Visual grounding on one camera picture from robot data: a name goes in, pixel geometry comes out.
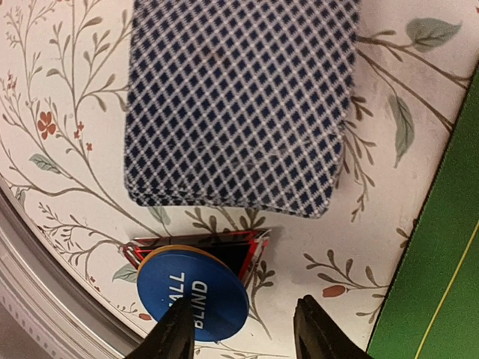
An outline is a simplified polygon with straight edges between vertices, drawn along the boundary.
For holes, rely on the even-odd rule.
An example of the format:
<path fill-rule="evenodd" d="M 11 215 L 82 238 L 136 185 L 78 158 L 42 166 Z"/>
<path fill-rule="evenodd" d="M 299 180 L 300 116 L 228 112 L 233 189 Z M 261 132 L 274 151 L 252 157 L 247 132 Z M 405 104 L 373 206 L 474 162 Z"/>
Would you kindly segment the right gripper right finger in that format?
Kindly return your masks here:
<path fill-rule="evenodd" d="M 294 317 L 296 357 L 301 359 L 368 359 L 311 296 L 297 301 Z"/>

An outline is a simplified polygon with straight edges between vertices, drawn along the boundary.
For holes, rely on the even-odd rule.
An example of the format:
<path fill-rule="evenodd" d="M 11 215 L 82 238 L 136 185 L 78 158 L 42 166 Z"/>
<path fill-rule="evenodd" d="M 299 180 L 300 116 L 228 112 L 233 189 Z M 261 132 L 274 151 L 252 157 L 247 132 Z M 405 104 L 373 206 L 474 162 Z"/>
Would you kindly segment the blue small blind button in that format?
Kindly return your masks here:
<path fill-rule="evenodd" d="M 176 300 L 187 298 L 197 341 L 228 339 L 248 317 L 248 295 L 237 275 L 224 263 L 200 254 L 156 255 L 138 271 L 136 286 L 141 303 L 156 321 Z"/>

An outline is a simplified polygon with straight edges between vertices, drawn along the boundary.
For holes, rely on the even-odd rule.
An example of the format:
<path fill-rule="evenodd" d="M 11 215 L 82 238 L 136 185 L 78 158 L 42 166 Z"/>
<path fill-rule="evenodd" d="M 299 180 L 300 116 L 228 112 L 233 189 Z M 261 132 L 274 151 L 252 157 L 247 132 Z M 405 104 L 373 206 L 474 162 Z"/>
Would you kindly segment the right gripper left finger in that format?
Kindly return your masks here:
<path fill-rule="evenodd" d="M 125 359 L 192 359 L 195 326 L 190 301 L 180 298 Z"/>

